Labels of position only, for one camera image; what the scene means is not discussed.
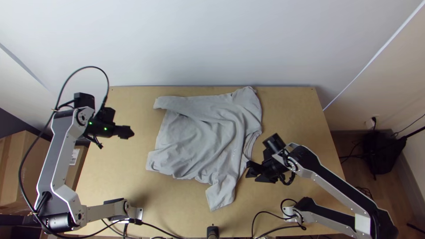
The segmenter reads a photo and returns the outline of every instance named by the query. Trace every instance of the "gray t-shirt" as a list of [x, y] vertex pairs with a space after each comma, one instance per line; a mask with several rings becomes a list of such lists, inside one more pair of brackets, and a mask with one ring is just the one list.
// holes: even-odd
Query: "gray t-shirt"
[[154, 109], [167, 111], [146, 169], [211, 184], [205, 192], [211, 211], [232, 203], [261, 134], [255, 93], [244, 87], [218, 96], [158, 97]]

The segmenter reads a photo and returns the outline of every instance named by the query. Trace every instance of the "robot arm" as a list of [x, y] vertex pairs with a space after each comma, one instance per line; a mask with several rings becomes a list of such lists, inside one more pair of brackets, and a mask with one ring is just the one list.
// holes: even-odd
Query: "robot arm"
[[39, 181], [35, 208], [51, 232], [78, 230], [88, 222], [109, 220], [142, 219], [143, 209], [132, 207], [126, 199], [105, 201], [103, 205], [82, 205], [75, 191], [65, 185], [70, 156], [76, 140], [84, 135], [93, 138], [113, 135], [128, 138], [134, 135], [129, 126], [113, 123], [115, 111], [101, 109], [100, 117], [93, 117], [94, 98], [91, 95], [75, 94], [75, 109], [55, 113], [51, 127], [54, 133]]
[[304, 197], [294, 206], [283, 208], [288, 215], [295, 215], [288, 221], [300, 224], [321, 223], [358, 239], [397, 238], [398, 230], [388, 212], [378, 208], [374, 201], [325, 168], [310, 149], [290, 143], [289, 147], [293, 150], [289, 152], [277, 134], [266, 139], [263, 144], [267, 148], [264, 152], [265, 161], [261, 165], [249, 162], [247, 177], [257, 177], [260, 174], [256, 181], [275, 183], [279, 178], [284, 184], [288, 184], [284, 181], [283, 173], [289, 170], [293, 176], [297, 174], [312, 179], [354, 213], [351, 216], [324, 208], [318, 206], [313, 199]]

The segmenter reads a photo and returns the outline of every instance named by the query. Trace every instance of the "electrical outlet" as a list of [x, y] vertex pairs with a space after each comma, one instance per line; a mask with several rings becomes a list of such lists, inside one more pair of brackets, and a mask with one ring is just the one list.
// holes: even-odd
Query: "electrical outlet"
[[372, 117], [376, 118], [376, 124], [378, 124], [379, 115], [372, 115], [368, 120], [364, 122], [364, 124], [366, 125], [366, 129], [373, 129], [373, 127], [375, 126], [375, 121], [372, 120]]

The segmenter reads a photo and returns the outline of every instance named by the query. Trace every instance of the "white wall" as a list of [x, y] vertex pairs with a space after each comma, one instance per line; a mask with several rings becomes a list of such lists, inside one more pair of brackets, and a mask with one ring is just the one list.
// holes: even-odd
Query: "white wall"
[[[422, 108], [425, 106], [425, 100], [422, 101]], [[418, 112], [412, 117], [406, 118], [399, 125], [393, 127], [394, 131], [399, 131], [408, 126], [414, 120], [422, 116], [425, 112]], [[414, 125], [400, 133], [400, 135], [407, 135], [422, 126], [425, 126], [425, 117], [417, 121]], [[403, 150], [403, 154], [412, 170], [415, 180], [421, 190], [423, 198], [425, 198], [425, 131], [417, 133], [407, 139], [406, 147]]]
[[[402, 130], [425, 113], [425, 8], [325, 110], [331, 130], [366, 129], [378, 114], [379, 129]], [[425, 125], [425, 117], [401, 132]], [[407, 140], [403, 154], [425, 198], [425, 131]]]
[[2, 49], [0, 85], [1, 108], [36, 128], [46, 124], [56, 97]]
[[325, 106], [419, 2], [5, 1], [0, 43], [54, 94], [96, 65], [111, 85], [314, 85]]

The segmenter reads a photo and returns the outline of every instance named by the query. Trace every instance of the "wooden table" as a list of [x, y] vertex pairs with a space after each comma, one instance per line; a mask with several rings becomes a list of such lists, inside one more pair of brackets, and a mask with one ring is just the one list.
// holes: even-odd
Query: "wooden table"
[[[100, 139], [104, 148], [91, 146], [87, 154], [77, 193], [82, 204], [127, 198], [133, 206], [144, 208], [143, 220], [184, 237], [205, 237], [212, 224], [220, 227], [221, 237], [249, 237], [254, 215], [262, 210], [281, 215], [280, 202], [311, 197], [318, 204], [345, 213], [346, 207], [317, 186], [312, 180], [296, 177], [285, 186], [239, 180], [236, 199], [229, 206], [210, 212], [205, 197], [208, 184], [195, 180], [176, 180], [171, 176], [145, 170], [147, 153], [155, 147], [156, 136], [165, 110], [153, 109], [159, 96], [202, 96], [231, 93], [239, 87], [111, 87], [107, 106], [116, 110], [115, 122], [130, 125], [135, 136], [129, 140], [112, 137]], [[263, 108], [263, 134], [255, 142], [252, 157], [263, 161], [262, 141], [279, 133], [284, 142], [295, 142], [315, 152], [322, 164], [344, 178], [338, 156], [322, 112], [316, 90], [311, 87], [255, 87]], [[254, 226], [256, 236], [275, 227], [290, 225], [262, 214]], [[271, 235], [332, 234], [336, 231], [319, 224], [307, 224], [307, 230], [285, 229]], [[88, 235], [104, 227], [101, 221], [88, 223], [72, 232]], [[165, 236], [148, 226], [129, 225], [134, 236]], [[105, 230], [100, 235], [116, 235]]]

